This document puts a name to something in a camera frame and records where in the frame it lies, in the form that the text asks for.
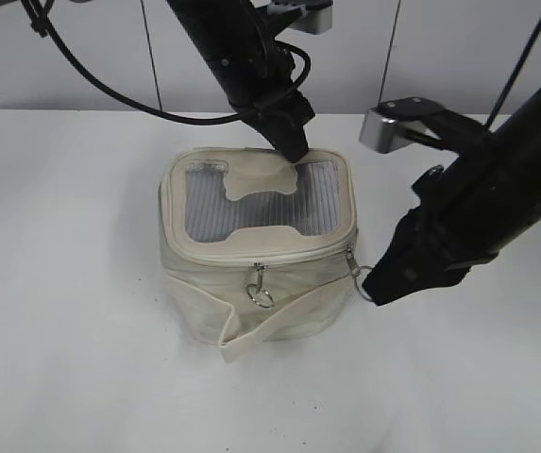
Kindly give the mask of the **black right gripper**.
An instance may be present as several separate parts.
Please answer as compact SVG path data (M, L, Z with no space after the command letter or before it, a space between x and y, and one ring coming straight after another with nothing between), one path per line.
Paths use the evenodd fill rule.
M491 262L496 252L467 245L438 216L436 186L445 172L435 165L412 186L419 206L407 213L391 247L363 281L376 306L409 294L459 284L470 269Z

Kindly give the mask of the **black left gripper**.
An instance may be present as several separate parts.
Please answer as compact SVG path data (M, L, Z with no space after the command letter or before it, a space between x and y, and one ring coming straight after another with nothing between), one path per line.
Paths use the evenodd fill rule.
M305 125L314 111L290 85L289 76L263 78L249 70L227 70L227 100L238 121L262 134L287 161L299 162L309 152Z

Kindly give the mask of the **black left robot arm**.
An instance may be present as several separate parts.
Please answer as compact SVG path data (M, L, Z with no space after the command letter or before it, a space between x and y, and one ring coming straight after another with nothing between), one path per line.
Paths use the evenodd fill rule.
M309 152L314 117L293 79L295 48L277 36L301 14L272 14L249 1L168 3L242 121L292 163Z

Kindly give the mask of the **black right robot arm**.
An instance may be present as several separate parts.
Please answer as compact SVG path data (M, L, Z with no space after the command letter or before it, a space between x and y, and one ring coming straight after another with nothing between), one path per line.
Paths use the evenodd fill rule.
M422 97L386 101L367 112L361 140L381 154L418 143L456 156L413 184L418 206L363 281L378 306L459 284L541 220L541 88L493 131Z

